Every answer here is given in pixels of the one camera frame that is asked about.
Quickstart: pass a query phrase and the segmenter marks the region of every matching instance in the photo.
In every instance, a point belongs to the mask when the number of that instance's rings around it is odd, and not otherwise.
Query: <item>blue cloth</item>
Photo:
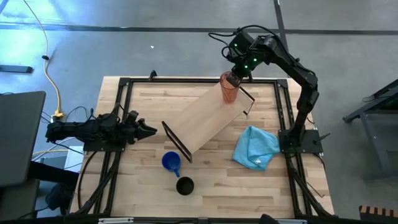
[[[265,170],[279,152],[279,141],[273,134],[249,126],[239,137],[232,158],[249,169]]]

